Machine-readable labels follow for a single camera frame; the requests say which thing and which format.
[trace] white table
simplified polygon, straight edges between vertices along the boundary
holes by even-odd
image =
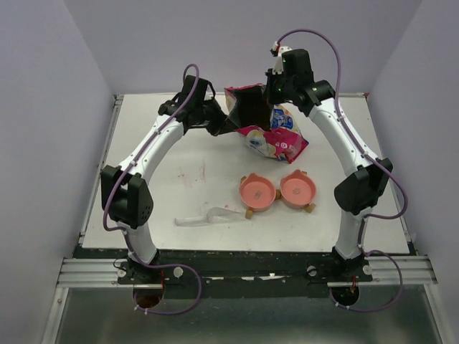
[[[137,146],[153,125],[161,103],[171,94],[126,95],[120,110],[107,164],[118,165]],[[223,109],[224,96],[218,95]],[[344,97],[341,103],[355,128],[380,154],[372,120],[362,97]],[[338,158],[318,128],[293,106],[303,136],[310,145],[292,163],[259,156],[244,146],[236,133],[219,137],[206,130],[190,130],[166,154],[149,184],[154,199],[149,220],[151,237],[159,249],[252,250],[278,252],[329,252],[339,233],[340,208],[333,189],[344,179]],[[241,177],[255,172],[276,185],[283,176],[300,168],[316,182],[316,209],[312,214],[289,209],[282,201],[250,221],[203,227],[177,227],[174,218],[198,216],[218,206],[244,211],[238,195]],[[374,210],[379,214],[397,212],[394,194],[387,187]],[[100,188],[87,223],[84,248],[125,248],[122,234],[107,233],[102,226]],[[390,253],[408,253],[401,221],[370,219],[365,248]]]

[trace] gray wall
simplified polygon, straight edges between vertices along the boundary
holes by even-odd
[[[417,247],[432,260],[456,338],[458,14],[457,0],[424,0],[369,98],[384,152],[410,195],[408,228],[417,234]]]
[[[344,92],[366,92],[420,0],[65,0],[107,83],[119,93],[174,91],[196,62],[217,88],[264,82],[284,32],[317,29],[343,59]],[[333,52],[317,37],[285,41],[311,51],[319,79],[335,80]]]
[[[0,1],[0,338],[39,343],[113,97],[62,0]]]

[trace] round pink dish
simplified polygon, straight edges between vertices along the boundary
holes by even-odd
[[[253,211],[264,211],[275,200],[275,187],[268,179],[251,173],[239,186],[242,202]]]
[[[288,206],[304,208],[316,197],[316,185],[306,172],[295,170],[280,180],[280,193]]]

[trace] pink bowl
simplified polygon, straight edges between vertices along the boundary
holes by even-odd
[[[295,170],[280,180],[282,200],[292,208],[304,208],[316,197],[316,185],[305,172]]]
[[[268,179],[251,173],[239,186],[242,202],[253,211],[264,211],[275,200],[275,187]]]

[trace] transparent plastic utensil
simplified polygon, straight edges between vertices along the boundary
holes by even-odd
[[[246,220],[245,215],[238,211],[214,207],[206,215],[193,217],[176,217],[174,223],[180,227],[207,226],[209,224],[228,224]]]

